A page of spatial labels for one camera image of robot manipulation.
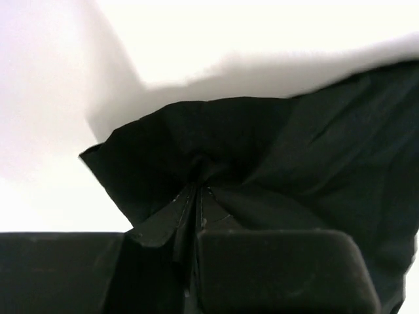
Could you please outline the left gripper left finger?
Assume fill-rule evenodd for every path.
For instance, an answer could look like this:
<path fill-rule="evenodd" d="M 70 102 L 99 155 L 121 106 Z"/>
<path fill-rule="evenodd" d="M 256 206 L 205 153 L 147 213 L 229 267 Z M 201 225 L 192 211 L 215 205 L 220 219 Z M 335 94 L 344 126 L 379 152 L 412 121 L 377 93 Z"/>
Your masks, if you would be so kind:
<path fill-rule="evenodd" d="M 191 222 L 196 186 L 188 185 L 167 205 L 152 214 L 126 235 L 143 248 L 163 247 L 174 239 L 182 243 Z"/>

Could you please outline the black trousers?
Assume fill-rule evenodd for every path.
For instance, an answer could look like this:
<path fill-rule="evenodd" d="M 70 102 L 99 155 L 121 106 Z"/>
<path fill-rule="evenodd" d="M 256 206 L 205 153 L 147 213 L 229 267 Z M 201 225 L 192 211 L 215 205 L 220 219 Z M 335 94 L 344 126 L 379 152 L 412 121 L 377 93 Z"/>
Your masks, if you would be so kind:
<path fill-rule="evenodd" d="M 196 186 L 183 242 L 126 234 L 107 313 L 397 313 L 418 232 L 418 62 L 288 99 L 186 101 L 81 160 L 132 225 Z M 238 222 L 195 234 L 209 188 Z"/>

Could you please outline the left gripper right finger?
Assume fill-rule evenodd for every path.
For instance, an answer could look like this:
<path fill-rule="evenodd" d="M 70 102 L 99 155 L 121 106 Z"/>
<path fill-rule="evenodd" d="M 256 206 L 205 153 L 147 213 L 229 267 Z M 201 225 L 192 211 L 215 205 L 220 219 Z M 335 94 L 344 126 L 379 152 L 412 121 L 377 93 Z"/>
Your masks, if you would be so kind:
<path fill-rule="evenodd" d="M 195 234 L 228 234 L 239 230 L 239 222 L 222 207 L 209 188 L 201 188 L 196 199 Z"/>

